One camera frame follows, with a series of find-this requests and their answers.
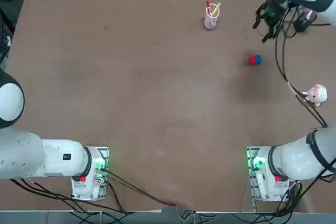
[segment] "cup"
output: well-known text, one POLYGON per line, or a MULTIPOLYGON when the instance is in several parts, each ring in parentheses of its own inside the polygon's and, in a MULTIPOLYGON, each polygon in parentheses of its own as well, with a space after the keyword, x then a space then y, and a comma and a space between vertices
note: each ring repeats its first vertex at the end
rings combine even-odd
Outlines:
MULTIPOLYGON (((211 12, 214 11, 214 9, 217 7, 216 4, 210 4, 210 9, 211 12)), ((204 19, 204 26, 207 29, 214 29, 216 26, 216 22, 217 22, 217 17, 219 16, 219 8, 215 13, 215 16, 211 17, 211 15, 208 13, 208 8, 205 9, 205 19, 204 19)))

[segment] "wire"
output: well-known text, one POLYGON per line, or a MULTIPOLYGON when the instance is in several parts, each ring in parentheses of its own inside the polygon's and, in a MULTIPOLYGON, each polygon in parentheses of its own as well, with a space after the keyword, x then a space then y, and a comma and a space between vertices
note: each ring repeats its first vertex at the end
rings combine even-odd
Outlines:
POLYGON ((222 216, 223 214, 217 214, 214 218, 212 218, 211 220, 205 220, 205 221, 201 221, 200 223, 198 224, 208 224, 212 221, 214 221, 215 219, 218 219, 220 216, 222 216))
POLYGON ((87 220, 89 217, 91 217, 91 215, 87 216, 86 218, 82 218, 82 217, 80 217, 78 215, 75 215, 73 212, 69 212, 69 214, 71 214, 73 216, 76 216, 78 219, 80 219, 81 220, 80 223, 86 222, 88 224, 94 224, 93 222, 87 220))
POLYGON ((118 219, 117 217, 115 217, 115 216, 113 216, 111 214, 108 214, 107 212, 104 212, 104 215, 107 215, 107 216, 111 217, 112 219, 114 219, 119 224, 122 224, 122 222, 120 221, 120 219, 118 219))
MULTIPOLYGON (((293 16, 292 16, 292 18, 291 18, 291 20, 290 20, 290 22, 289 22, 289 25, 288 25, 288 27, 287 27, 285 33, 284 33, 284 36, 283 36, 283 43, 282 43, 282 69, 280 68, 279 61, 278 61, 278 49, 277 49, 277 46, 278 46, 278 35, 279 35, 279 34, 276 36, 276 41, 275 41, 275 60, 276 60, 276 64, 277 64, 277 67, 278 67, 278 69, 279 69, 279 71, 280 71, 280 74, 282 75, 282 77, 284 78, 284 80, 287 82, 287 84, 289 85, 289 87, 290 87, 291 89, 294 90, 296 99, 297 99, 297 100, 304 106, 304 108, 306 108, 306 109, 309 111, 309 113, 310 113, 310 114, 311 114, 311 115, 312 115, 312 116, 313 116, 313 117, 314 117, 314 118, 321 124, 322 127, 328 127, 328 125, 327 125, 325 119, 324 119, 324 118, 321 116, 321 114, 316 110, 316 108, 315 108, 312 104, 310 104, 309 102, 306 102, 306 101, 305 101, 305 97, 303 96, 303 94, 302 94, 298 89, 296 89, 296 88, 294 87, 294 85, 292 85, 292 84, 289 82, 288 77, 287 77, 286 72, 285 72, 285 61, 284 61, 284 59, 285 59, 285 44, 286 44, 287 32, 288 32, 288 30, 289 30, 289 27, 290 27, 291 23, 293 22, 293 19, 294 19, 294 17, 295 17, 295 14, 296 14, 297 10, 298 10, 298 8, 296 8, 296 11, 295 11, 295 13, 293 14, 293 16)), ((284 24, 284 22, 285 22, 285 18, 286 18, 286 16, 288 15, 289 12, 290 12, 289 9, 287 9, 287 10, 285 11, 284 16, 283 16, 282 20, 281 20, 280 23, 279 23, 279 29, 282 29, 283 24, 284 24)))
MULTIPOLYGON (((42 193, 39 193, 38 191, 31 190, 31 189, 29 189, 29 188, 23 186, 22 184, 20 184, 19 182, 17 182, 17 181, 14 180, 14 179, 10 179, 10 181, 12 181, 12 182, 13 182, 14 184, 16 184, 17 186, 21 187, 23 190, 28 191, 28 192, 30 192, 30 193, 33 193, 33 194, 36 194, 36 195, 40 195, 40 196, 43 196, 43 197, 46 197, 46 198, 50 198, 50 199, 56 199, 56 200, 59 200, 59 198, 57 198, 57 197, 55 197, 55 196, 53 197, 53 196, 51 196, 51 195, 49 195, 49 194, 47 194, 47 193, 42 194, 42 193)), ((72 201, 72 202, 74 202, 74 201, 76 201, 76 202, 82 202, 82 203, 85 203, 85 204, 88 204, 88 205, 92 205, 92 206, 95 206, 95 207, 105 208, 105 209, 112 210, 112 211, 116 211, 116 212, 120 212, 120 213, 123 214, 122 211, 116 210, 116 209, 111 208, 111 207, 108 207, 108 206, 103 206, 103 205, 100 205, 100 204, 95 204, 95 203, 92 203, 92 202, 90 202, 90 201, 85 201, 85 200, 80 200, 80 199, 72 199, 72 198, 68 198, 68 197, 66 197, 66 196, 64 196, 64 195, 62 195, 62 194, 56 194, 56 195, 58 195, 58 196, 60 196, 60 197, 63 197, 64 200, 70 200, 70 201, 72 201)))
POLYGON ((113 223, 116 223, 116 222, 120 222, 120 220, 122 220, 123 218, 125 218, 125 217, 127 217, 127 216, 129 216, 129 215, 132 215, 132 214, 134 214, 134 213, 133 213, 133 212, 128 213, 127 215, 125 215, 125 216, 119 218, 118 220, 115 220, 115 221, 113 221, 113 222, 109 222, 109 223, 106 223, 106 224, 113 224, 113 223))
POLYGON ((311 26, 330 26, 329 23, 326 23, 326 24, 310 24, 311 26))
POLYGON ((324 182, 327 182, 327 183, 331 183, 332 181, 331 180, 326 180, 324 178, 320 178, 321 181, 324 181, 324 182))
MULTIPOLYGON (((42 190, 41 189, 38 189, 38 188, 36 188, 36 187, 34 187, 34 186, 32 186, 32 185, 30 185, 29 183, 27 183, 23 178, 21 179, 21 181, 27 186, 27 187, 29 187, 30 189, 32 189, 32 190, 35 190, 35 191, 39 191, 39 192, 41 192, 41 193, 47 193, 47 194, 49 194, 49 195, 54 195, 57 199, 59 199, 59 200, 62 200, 65 204, 67 204, 70 208, 72 208, 74 211, 77 211, 77 212, 80 212, 80 211, 78 211, 76 208, 74 208, 72 205, 70 205, 69 203, 67 203, 66 201, 65 201, 65 199, 66 199, 66 197, 64 196, 63 197, 63 195, 61 195, 61 194, 55 194, 55 193, 53 193, 53 192, 51 192, 51 191, 49 191, 49 190, 47 190, 46 188, 44 188, 43 186, 41 186, 39 183, 34 183, 35 185, 37 185, 38 187, 40 187, 40 188, 42 188, 42 190)), ((73 201, 73 203, 81 210, 81 212, 84 212, 84 213, 86 213, 86 214, 90 214, 89 212, 86 212, 77 202, 75 202, 75 201, 73 201)))
MULTIPOLYGON (((16 185, 20 186, 21 188, 23 188, 23 189, 25 189, 25 190, 27 190, 27 191, 33 193, 33 194, 38 194, 38 195, 41 195, 41 196, 44 196, 44 197, 47 197, 47 198, 52 198, 52 197, 50 197, 50 196, 48 196, 48 195, 40 194, 39 192, 44 192, 44 193, 46 193, 46 194, 54 195, 54 196, 56 197, 55 199, 59 199, 59 200, 61 200, 62 202, 64 202, 65 204, 67 204, 70 208, 72 208, 74 211, 88 214, 87 217, 85 217, 85 218, 81 218, 81 217, 75 215, 74 213, 69 212, 70 214, 72 214, 72 215, 76 216, 77 218, 79 218, 79 219, 81 220, 81 223, 86 222, 86 223, 89 223, 89 224, 94 224, 94 223, 88 221, 87 219, 88 219, 89 217, 91 217, 92 215, 96 215, 96 214, 98 214, 98 213, 89 213, 89 212, 85 211, 83 208, 81 208, 81 207, 78 205, 78 203, 77 203, 76 201, 82 201, 82 200, 70 199, 70 198, 68 198, 68 197, 66 197, 66 196, 64 196, 64 195, 62 195, 62 194, 53 193, 53 192, 51 192, 50 190, 44 188, 43 186, 41 186, 39 183, 36 183, 36 182, 34 182, 34 184, 37 185, 37 186, 39 186, 39 187, 42 188, 43 190, 38 189, 38 188, 36 188, 36 187, 30 185, 30 184, 27 183, 24 179, 21 179, 21 181, 22 181, 27 187, 31 188, 32 190, 30 190, 30 189, 28 189, 28 188, 25 188, 23 185, 21 185, 19 182, 15 181, 14 179, 11 179, 11 181, 13 181, 16 185), (71 204, 67 203, 66 200, 70 200, 71 202, 73 202, 74 204, 76 204, 76 205, 81 209, 81 211, 77 210, 77 209, 74 208, 71 204)), ((111 223, 119 222, 120 224, 122 224, 122 222, 120 222, 120 220, 123 219, 124 217, 128 216, 128 215, 133 214, 133 212, 130 212, 130 213, 123 212, 123 214, 125 214, 125 215, 124 215, 122 218, 120 218, 120 219, 118 219, 117 217, 115 217, 115 216, 113 216, 113 215, 110 215, 110 214, 108 214, 108 213, 106 213, 106 212, 103 212, 103 214, 104 214, 104 215, 107 215, 107 216, 109 216, 109 217, 111 217, 111 218, 113 218, 113 219, 115 220, 114 222, 111 222, 111 223)))
POLYGON ((92 213, 92 214, 89 214, 88 216, 86 216, 80 223, 78 223, 78 224, 82 224, 83 222, 86 222, 86 220, 87 219, 89 219, 92 215, 97 215, 97 214, 99 214, 99 212, 94 212, 94 213, 92 213))
POLYGON ((114 189, 114 187, 112 186, 112 184, 111 184, 110 182, 108 182, 107 180, 105 180, 105 183, 106 183, 106 184, 111 188, 111 190, 113 191, 114 198, 115 198, 115 201, 117 202, 117 205, 118 205, 118 207, 119 207, 119 210, 125 212, 125 210, 123 209, 123 207, 122 207, 121 204, 120 204, 120 201, 119 201, 117 192, 115 191, 115 189, 114 189))
POLYGON ((146 191, 141 190, 139 187, 137 187, 137 186, 135 186, 135 185, 133 185, 133 184, 127 182, 125 179, 121 178, 121 177, 118 176, 117 174, 115 174, 115 173, 113 173, 113 172, 111 172, 111 171, 109 171, 109 170, 107 170, 107 169, 101 169, 101 171, 103 171, 103 172, 107 172, 107 173, 111 174, 112 176, 116 177, 117 179, 121 180, 122 182, 124 182, 124 183, 127 184, 128 186, 130 186, 130 187, 132 187, 133 189, 135 189, 136 191, 142 193, 143 195, 146 195, 147 197, 149 197, 149 198, 155 200, 155 201, 158 202, 158 203, 164 204, 164 205, 166 205, 166 206, 176 206, 175 204, 167 203, 167 202, 165 202, 165 201, 163 201, 163 200, 160 200, 160 199, 156 198, 155 196, 153 196, 153 195, 147 193, 146 191))

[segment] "brown table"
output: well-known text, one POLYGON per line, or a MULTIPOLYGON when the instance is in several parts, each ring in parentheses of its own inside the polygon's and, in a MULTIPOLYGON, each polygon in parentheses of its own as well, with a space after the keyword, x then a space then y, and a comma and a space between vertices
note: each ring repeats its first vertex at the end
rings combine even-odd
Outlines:
MULTIPOLYGON (((265 27, 251 28, 264 0, 221 2, 217 27, 203 25, 206 0, 25 0, 8 72, 25 90, 15 125, 42 138, 111 148, 112 169, 188 209, 240 211, 248 181, 246 146, 275 145, 318 124, 295 100, 265 27), (250 54, 263 63, 246 66, 250 54)), ((309 29, 287 43, 287 73, 308 90, 328 89, 320 109, 336 119, 335 36, 309 29)), ((70 195, 68 179, 39 179, 70 195)), ((68 209, 1 181, 0 209, 68 209)), ((333 185, 318 182, 298 211, 335 212, 333 185)), ((116 183, 126 209, 161 208, 116 183)), ((105 202, 112 207, 112 194, 105 202)), ((258 204, 258 210, 273 210, 258 204)), ((243 211, 252 211, 247 191, 243 211)))

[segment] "small figurine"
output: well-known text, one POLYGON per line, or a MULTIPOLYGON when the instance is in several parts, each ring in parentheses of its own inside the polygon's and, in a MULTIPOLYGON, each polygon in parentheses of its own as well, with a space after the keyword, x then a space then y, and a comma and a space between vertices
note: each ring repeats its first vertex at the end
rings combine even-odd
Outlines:
POLYGON ((308 102, 312 102, 316 107, 327 99, 327 90, 324 86, 316 84, 308 92, 302 92, 308 102))

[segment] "black strap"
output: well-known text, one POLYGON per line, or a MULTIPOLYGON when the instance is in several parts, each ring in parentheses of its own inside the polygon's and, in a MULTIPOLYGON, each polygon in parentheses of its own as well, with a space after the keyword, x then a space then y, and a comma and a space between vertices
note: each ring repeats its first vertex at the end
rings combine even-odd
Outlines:
POLYGON ((73 180, 78 182, 80 177, 86 177, 91 169, 91 164, 92 164, 92 156, 91 156, 91 152, 89 151, 89 149, 86 146, 83 146, 84 150, 86 151, 87 155, 88 155, 88 164, 85 167, 85 170, 82 172, 82 174, 78 175, 78 176, 73 176, 73 180))
POLYGON ((329 162, 323 157, 322 153, 320 152, 320 149, 318 148, 316 144, 316 139, 315 139, 315 132, 317 130, 314 130, 313 132, 310 132, 307 135, 306 138, 306 144, 309 144, 311 151, 313 152, 315 158, 317 161, 328 171, 332 173, 336 173, 336 169, 334 167, 330 167, 329 162))
POLYGON ((272 146, 271 149, 268 152, 268 156, 267 156, 268 166, 269 166, 269 169, 270 169, 271 173, 273 174, 273 176, 283 177, 283 175, 277 171, 277 169, 275 168, 275 166, 273 164, 273 152, 274 152, 276 147, 277 147, 277 145, 272 146))

